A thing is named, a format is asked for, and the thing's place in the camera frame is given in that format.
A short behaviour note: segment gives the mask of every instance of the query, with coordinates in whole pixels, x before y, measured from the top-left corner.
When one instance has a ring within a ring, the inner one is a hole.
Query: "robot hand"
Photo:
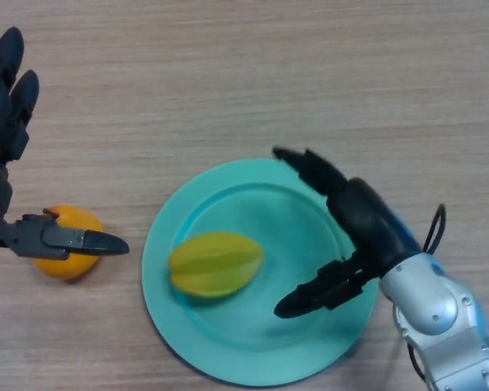
[[[274,148],[273,153],[327,197],[329,212],[355,246],[349,260],[331,261],[317,271],[315,279],[282,299],[275,314],[292,318],[323,307],[332,310],[361,294],[367,281],[378,279],[381,292],[393,303],[394,324],[428,390],[489,391],[489,334],[482,306],[432,256],[445,225],[443,205],[435,216],[441,223],[437,237],[429,247],[432,226],[421,248],[362,179],[347,180],[312,151],[298,154]]]
[[[0,38],[0,247],[21,257],[65,260],[70,253],[117,255],[129,252],[127,243],[103,232],[63,228],[57,216],[24,215],[13,224],[4,221],[13,190],[6,165],[19,160],[29,141],[26,128],[39,91],[37,74],[29,70],[15,84],[24,54],[19,29],[8,29]]]

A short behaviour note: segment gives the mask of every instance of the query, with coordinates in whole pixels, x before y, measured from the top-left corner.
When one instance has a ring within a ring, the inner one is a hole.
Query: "black cable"
[[[438,225],[438,231],[437,235],[433,239],[433,243],[430,245],[431,239],[433,238],[433,233],[435,228]],[[440,240],[442,240],[443,232],[446,229],[446,205],[440,204],[437,208],[436,213],[434,214],[433,221],[431,222],[431,227],[430,231],[427,234],[427,237],[425,238],[424,242],[424,253],[428,254],[433,254],[438,245],[440,244]],[[416,374],[423,380],[425,381],[425,375],[424,372],[421,370],[421,368],[418,365],[418,362],[416,361],[416,356],[415,356],[415,349],[410,345],[407,344],[407,351],[409,352],[409,359],[411,360],[411,364],[413,365],[413,369],[415,370]]]

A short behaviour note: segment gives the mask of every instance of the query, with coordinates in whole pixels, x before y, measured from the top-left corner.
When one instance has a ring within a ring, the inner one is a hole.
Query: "orange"
[[[58,215],[56,222],[60,226],[104,232],[101,222],[88,210],[62,204],[50,207],[49,211]],[[98,259],[98,256],[71,253],[64,261],[34,258],[33,262],[44,275],[54,279],[69,280],[83,275]]]

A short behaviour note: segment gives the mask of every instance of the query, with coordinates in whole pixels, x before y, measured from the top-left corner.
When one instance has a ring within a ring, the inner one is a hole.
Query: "black fingertip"
[[[38,94],[40,92],[40,81],[38,75],[29,69],[16,83],[15,88],[11,93],[13,101],[20,100],[25,103],[30,111],[36,106]]]
[[[17,27],[11,27],[0,37],[0,59],[17,73],[24,57],[24,37]]]

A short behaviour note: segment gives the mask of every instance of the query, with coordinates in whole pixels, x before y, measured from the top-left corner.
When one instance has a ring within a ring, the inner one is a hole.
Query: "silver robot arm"
[[[301,154],[276,147],[273,153],[326,197],[328,211],[355,246],[350,259],[329,262],[314,279],[284,297],[275,314],[293,318],[322,307],[333,310],[361,294],[367,281],[378,279],[382,293],[394,305],[394,324],[407,342],[413,366],[428,389],[489,391],[489,332],[483,308],[433,258],[445,227],[443,204],[420,246],[364,180],[347,179],[310,150]]]
[[[429,391],[489,391],[489,332],[478,299],[427,253],[380,281],[394,324],[418,353]]]

